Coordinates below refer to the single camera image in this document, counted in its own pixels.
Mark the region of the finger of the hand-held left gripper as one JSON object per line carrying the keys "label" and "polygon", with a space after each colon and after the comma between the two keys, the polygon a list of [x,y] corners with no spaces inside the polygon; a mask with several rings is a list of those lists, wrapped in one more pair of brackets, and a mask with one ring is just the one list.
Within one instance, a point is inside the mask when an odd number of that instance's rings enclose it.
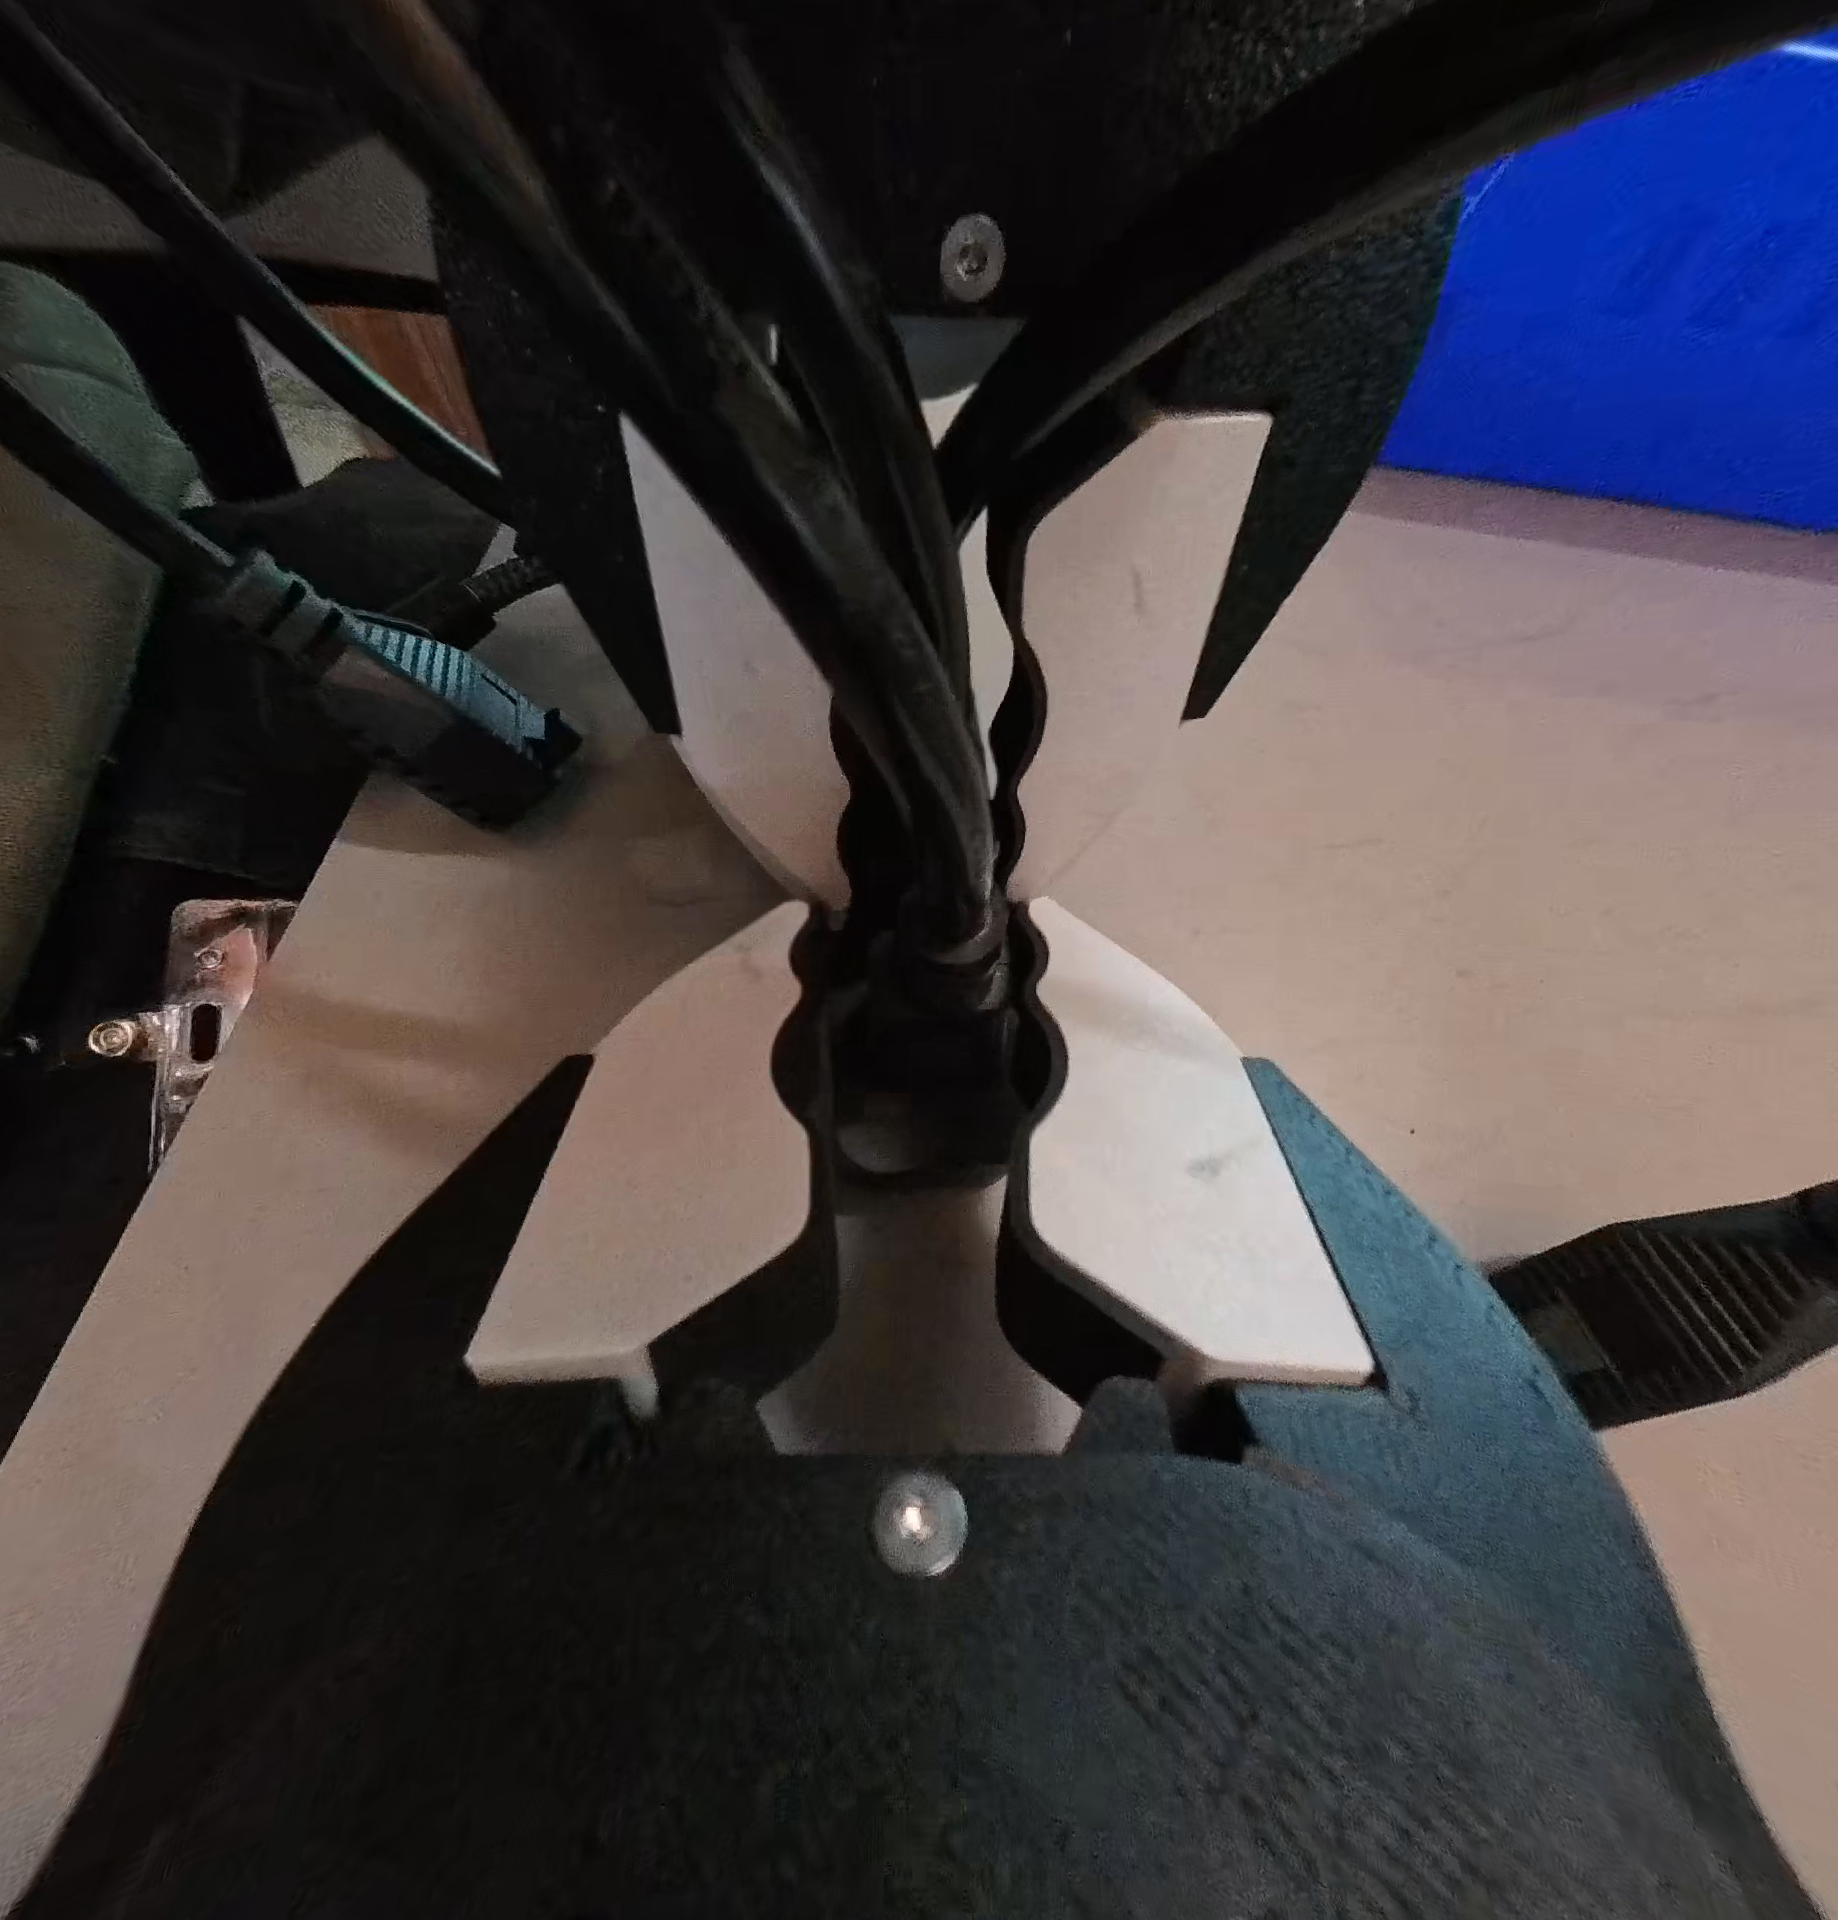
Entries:
{"label": "finger of the hand-held left gripper", "polygon": [[1045,714],[1026,725],[1014,900],[1049,896],[1175,747],[1270,430],[1257,412],[1159,413],[1026,535]]}
{"label": "finger of the hand-held left gripper", "polygon": [[621,422],[680,719],[677,750],[742,847],[790,896],[842,910],[851,783],[831,692],[711,517]]}

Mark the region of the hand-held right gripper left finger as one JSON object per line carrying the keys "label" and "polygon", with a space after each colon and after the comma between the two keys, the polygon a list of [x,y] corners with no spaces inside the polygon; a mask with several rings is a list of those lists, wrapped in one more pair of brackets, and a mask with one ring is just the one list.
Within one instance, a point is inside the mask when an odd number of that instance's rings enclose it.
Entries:
{"label": "hand-held right gripper left finger", "polygon": [[597,1046],[467,1343],[482,1385],[610,1381],[647,1417],[701,1381],[763,1397],[835,1331],[824,917],[789,902]]}

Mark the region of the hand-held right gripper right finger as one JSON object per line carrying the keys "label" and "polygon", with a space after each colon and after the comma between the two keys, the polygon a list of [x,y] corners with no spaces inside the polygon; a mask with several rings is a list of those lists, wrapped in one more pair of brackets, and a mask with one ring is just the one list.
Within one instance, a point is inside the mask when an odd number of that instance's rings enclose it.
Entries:
{"label": "hand-held right gripper right finger", "polygon": [[1212,1389],[1359,1390],[1378,1360],[1243,1047],[1054,900],[1019,910],[1023,1129],[999,1320],[1084,1404],[1147,1379],[1175,1417]]}

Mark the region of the black ribbed plug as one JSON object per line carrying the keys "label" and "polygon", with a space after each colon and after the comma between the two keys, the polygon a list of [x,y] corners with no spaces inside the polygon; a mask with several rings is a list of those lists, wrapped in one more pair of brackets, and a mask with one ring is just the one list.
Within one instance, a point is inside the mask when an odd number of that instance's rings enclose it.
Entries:
{"label": "black ribbed plug", "polygon": [[1719,1405],[1838,1347],[1838,1178],[1610,1224],[1488,1274],[1595,1429]]}

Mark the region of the blue and black connector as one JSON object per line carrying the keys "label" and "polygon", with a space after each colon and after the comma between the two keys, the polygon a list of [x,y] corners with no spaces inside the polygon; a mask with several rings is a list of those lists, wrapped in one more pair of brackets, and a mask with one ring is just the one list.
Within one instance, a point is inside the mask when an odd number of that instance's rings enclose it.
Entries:
{"label": "blue and black connector", "polygon": [[197,609],[283,663],[376,766],[455,817],[512,826],[543,803],[583,736],[448,640],[323,596],[259,548],[201,542]]}

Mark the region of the brown wooden board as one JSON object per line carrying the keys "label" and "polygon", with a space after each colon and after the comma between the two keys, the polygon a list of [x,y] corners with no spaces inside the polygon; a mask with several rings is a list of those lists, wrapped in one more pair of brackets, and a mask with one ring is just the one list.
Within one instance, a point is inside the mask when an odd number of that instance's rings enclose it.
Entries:
{"label": "brown wooden board", "polygon": [[318,304],[314,313],[422,413],[480,457],[493,457],[448,317],[354,304]]}

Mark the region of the blue panel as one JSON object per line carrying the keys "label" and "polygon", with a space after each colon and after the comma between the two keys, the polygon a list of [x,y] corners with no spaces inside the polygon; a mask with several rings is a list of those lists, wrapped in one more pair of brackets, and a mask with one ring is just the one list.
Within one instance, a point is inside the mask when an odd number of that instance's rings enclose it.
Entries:
{"label": "blue panel", "polygon": [[1383,462],[1838,533],[1838,24],[1474,174]]}

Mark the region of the metal bracket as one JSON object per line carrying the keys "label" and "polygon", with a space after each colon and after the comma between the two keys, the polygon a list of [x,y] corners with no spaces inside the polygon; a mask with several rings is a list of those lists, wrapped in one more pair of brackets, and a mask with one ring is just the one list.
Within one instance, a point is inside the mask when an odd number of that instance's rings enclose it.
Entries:
{"label": "metal bracket", "polygon": [[156,1005],[94,1020],[88,1064],[152,1069],[149,1177],[156,1177],[187,1117],[251,1005],[297,900],[187,900],[172,915]]}

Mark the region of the black metal frame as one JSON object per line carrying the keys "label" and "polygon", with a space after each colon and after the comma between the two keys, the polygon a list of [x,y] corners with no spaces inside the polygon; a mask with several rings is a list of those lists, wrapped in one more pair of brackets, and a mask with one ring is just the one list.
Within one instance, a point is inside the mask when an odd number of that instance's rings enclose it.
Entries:
{"label": "black metal frame", "polygon": [[259,355],[243,323],[182,270],[152,256],[86,256],[59,277],[113,328],[211,492],[292,492],[356,457],[393,449],[300,375]]}

